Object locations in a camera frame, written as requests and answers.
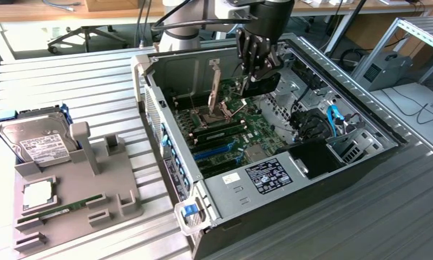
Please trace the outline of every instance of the motherboard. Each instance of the motherboard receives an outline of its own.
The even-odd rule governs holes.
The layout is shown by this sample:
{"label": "motherboard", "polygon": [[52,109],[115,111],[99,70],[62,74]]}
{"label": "motherboard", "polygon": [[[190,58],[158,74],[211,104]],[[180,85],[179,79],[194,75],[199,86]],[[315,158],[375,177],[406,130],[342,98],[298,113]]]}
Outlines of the motherboard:
{"label": "motherboard", "polygon": [[179,109],[176,102],[175,119],[206,178],[268,158],[287,144],[262,115],[263,97],[242,98],[243,85],[243,77],[222,80],[214,109],[192,99],[192,108]]}

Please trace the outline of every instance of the office chair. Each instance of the office chair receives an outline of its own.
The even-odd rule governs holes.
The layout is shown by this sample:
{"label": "office chair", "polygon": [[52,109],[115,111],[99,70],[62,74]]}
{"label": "office chair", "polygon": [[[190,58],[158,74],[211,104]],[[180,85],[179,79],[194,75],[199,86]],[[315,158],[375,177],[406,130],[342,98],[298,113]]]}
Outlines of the office chair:
{"label": "office chair", "polygon": [[54,46],[54,44],[63,42],[66,39],[68,39],[72,36],[79,36],[79,34],[84,34],[86,35],[86,37],[84,37],[84,39],[86,39],[86,52],[90,53],[88,41],[91,39],[91,36],[90,36],[91,33],[122,42],[123,43],[123,48],[124,49],[128,48],[128,43],[127,43],[126,39],[118,37],[116,35],[108,34],[107,32],[100,31],[98,29],[98,28],[100,28],[103,26],[108,26],[108,32],[111,32],[111,33],[115,32],[115,29],[114,29],[112,25],[83,26],[83,27],[78,28],[76,30],[71,30],[71,28],[67,27],[66,28],[67,34],[60,36],[59,38],[56,38],[55,40],[52,40],[48,43],[48,51],[51,53],[56,54],[58,53],[58,47]]}

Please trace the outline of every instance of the hard drive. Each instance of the hard drive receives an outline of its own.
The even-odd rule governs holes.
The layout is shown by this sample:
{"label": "hard drive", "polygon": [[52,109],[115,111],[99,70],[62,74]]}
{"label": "hard drive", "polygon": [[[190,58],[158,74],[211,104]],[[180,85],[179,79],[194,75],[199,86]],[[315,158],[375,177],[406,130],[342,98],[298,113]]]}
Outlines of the hard drive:
{"label": "hard drive", "polygon": [[35,161],[40,167],[70,161],[79,149],[71,138],[66,105],[18,112],[0,112],[0,138],[20,163]]}

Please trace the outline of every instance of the green circuit board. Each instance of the green circuit board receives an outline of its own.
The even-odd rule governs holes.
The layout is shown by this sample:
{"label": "green circuit board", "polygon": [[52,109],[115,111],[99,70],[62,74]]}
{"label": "green circuit board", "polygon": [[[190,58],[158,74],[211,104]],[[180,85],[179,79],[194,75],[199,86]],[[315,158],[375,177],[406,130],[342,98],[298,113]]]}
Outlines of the green circuit board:
{"label": "green circuit board", "polygon": [[[176,115],[176,121],[179,123],[179,127],[182,133],[188,141],[188,147],[192,151],[192,154],[196,155],[206,151],[211,151],[227,144],[232,144],[232,149],[224,153],[219,153],[214,156],[210,156],[204,159],[196,159],[196,163],[199,169],[202,170],[204,177],[208,178],[231,170],[232,168],[242,167],[254,162],[254,158],[251,159],[246,150],[252,146],[258,146],[258,150],[263,149],[263,152],[267,157],[272,156],[276,150],[287,145],[287,143],[282,140],[276,132],[271,129],[271,125],[266,120],[262,114],[256,113],[259,109],[258,98],[247,98],[242,99],[240,95],[235,92],[235,81],[240,80],[240,78],[231,78],[223,80],[220,83],[220,93],[219,95],[224,97],[224,104],[230,112],[235,113],[240,109],[240,111],[231,117],[222,120],[219,116],[208,116],[206,118],[212,121],[211,123],[206,122],[204,114],[208,106],[195,107],[192,109],[180,110]],[[200,130],[212,129],[212,127],[224,127],[228,124],[235,122],[242,122],[244,120],[244,125],[236,126],[232,129],[236,129],[231,132],[231,136],[219,137],[216,135],[218,144],[208,149],[204,149],[199,152],[194,153],[195,148],[202,147],[199,144],[195,144],[196,140],[190,137],[190,133],[199,132]]]}

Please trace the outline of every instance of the blue pcie slot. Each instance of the blue pcie slot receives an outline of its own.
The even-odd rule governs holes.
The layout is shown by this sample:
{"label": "blue pcie slot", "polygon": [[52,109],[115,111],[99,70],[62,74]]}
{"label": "blue pcie slot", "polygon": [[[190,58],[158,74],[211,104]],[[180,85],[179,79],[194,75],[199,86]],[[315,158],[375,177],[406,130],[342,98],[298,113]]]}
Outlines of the blue pcie slot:
{"label": "blue pcie slot", "polygon": [[212,149],[207,152],[203,152],[203,153],[199,153],[195,155],[195,160],[202,160],[202,159],[206,159],[214,155],[218,155],[220,153],[227,153],[231,151],[234,145],[235,145],[236,141],[234,141],[231,144],[227,144],[224,146],[220,146],[219,148],[216,149]]}

